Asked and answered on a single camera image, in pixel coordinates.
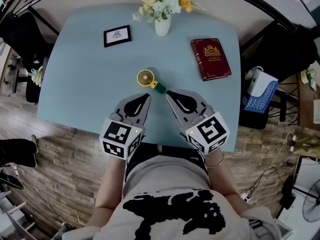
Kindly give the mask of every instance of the red book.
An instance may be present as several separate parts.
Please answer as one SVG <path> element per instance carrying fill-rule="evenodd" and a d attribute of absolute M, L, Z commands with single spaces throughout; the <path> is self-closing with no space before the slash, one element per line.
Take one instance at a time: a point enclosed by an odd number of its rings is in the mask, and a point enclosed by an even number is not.
<path fill-rule="evenodd" d="M 226 55 L 217 38 L 194 39 L 191 46 L 203 81 L 231 75 Z"/>

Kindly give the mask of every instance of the picture frame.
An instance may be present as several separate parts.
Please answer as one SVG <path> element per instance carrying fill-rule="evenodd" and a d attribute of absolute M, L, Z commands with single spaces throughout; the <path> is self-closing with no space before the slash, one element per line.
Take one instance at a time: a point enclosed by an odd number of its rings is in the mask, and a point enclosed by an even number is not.
<path fill-rule="evenodd" d="M 103 32 L 104 47 L 132 41 L 130 25 L 120 26 Z"/>

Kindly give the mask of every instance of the light blue table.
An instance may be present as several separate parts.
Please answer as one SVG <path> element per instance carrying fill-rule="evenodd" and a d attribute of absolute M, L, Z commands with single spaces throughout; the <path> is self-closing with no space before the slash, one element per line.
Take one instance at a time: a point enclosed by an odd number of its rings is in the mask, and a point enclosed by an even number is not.
<path fill-rule="evenodd" d="M 140 70 L 151 69 L 169 89 L 198 92 L 219 111 L 230 137 L 224 151 L 235 148 L 240 107 L 240 53 L 231 26 L 197 13 L 174 14 L 166 36 L 158 36 L 154 23 L 132 21 L 135 5 L 108 5 L 77 10 L 65 23 L 50 56 L 40 93 L 40 119 L 100 133 L 105 118 L 120 100 L 149 93 L 151 105 L 143 142 L 189 147 L 179 136 L 164 94 L 137 83 Z M 131 42 L 104 48 L 105 30 L 130 25 Z M 232 75 L 203 82 L 190 42 L 218 38 Z"/>

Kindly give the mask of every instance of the bracelet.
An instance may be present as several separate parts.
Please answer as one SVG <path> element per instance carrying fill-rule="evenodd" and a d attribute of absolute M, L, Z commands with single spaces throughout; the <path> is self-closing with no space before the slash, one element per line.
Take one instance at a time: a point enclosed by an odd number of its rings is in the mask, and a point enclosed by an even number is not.
<path fill-rule="evenodd" d="M 216 154 L 214 157 L 217 158 L 218 156 L 220 156 L 222 154 L 222 150 L 220 150 L 219 154 Z"/>
<path fill-rule="evenodd" d="M 223 163 L 223 161 L 225 160 L 225 155 L 221 152 L 221 153 L 219 153 L 217 156 L 215 156 L 215 157 L 218 157 L 220 154 L 222 154 L 223 155 L 223 157 L 222 157 L 222 160 L 221 160 L 221 162 L 220 163 L 218 163 L 217 165 L 215 165 L 215 166 L 213 166 L 213 167 L 208 167 L 207 165 L 205 165 L 208 169 L 214 169 L 214 168 L 216 168 L 216 167 L 218 167 L 218 166 L 220 166 L 222 163 Z"/>

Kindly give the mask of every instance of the wooden floor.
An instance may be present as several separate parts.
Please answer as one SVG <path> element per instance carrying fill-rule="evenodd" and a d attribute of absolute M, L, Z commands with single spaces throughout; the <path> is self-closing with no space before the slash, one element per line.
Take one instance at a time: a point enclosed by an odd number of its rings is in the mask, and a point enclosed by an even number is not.
<path fill-rule="evenodd" d="M 24 190 L 12 190 L 11 199 L 27 202 L 25 211 L 49 234 L 54 235 L 62 222 L 82 227 L 91 216 L 108 157 L 102 153 L 99 136 L 83 130 L 37 119 L 37 106 L 25 101 L 25 86 L 11 93 L 10 85 L 2 84 L 0 96 L 0 139 L 24 138 L 36 135 L 39 140 L 38 167 L 19 166 Z M 240 191 L 248 191 L 281 147 L 290 129 L 278 117 L 270 118 L 264 130 L 239 127 L 234 152 L 226 153 Z M 303 129 L 293 126 L 274 166 L 297 163 L 298 157 L 289 152 L 292 133 Z M 6 173 L 14 175 L 10 168 Z M 285 180 L 293 168 L 279 170 Z M 265 178 L 250 203 L 267 206 L 275 215 L 279 209 L 283 182 L 276 173 Z"/>

